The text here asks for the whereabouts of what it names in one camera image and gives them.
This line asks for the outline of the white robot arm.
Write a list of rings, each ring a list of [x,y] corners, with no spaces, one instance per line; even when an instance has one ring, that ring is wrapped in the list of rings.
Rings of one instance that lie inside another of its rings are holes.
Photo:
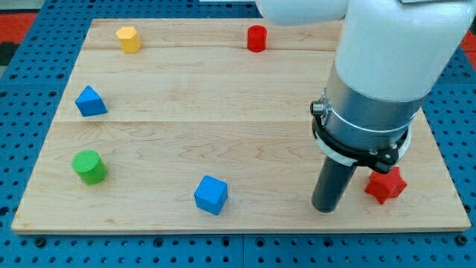
[[[281,26],[341,20],[327,86],[311,105],[324,172],[388,172],[411,122],[475,17],[473,1],[258,1]]]

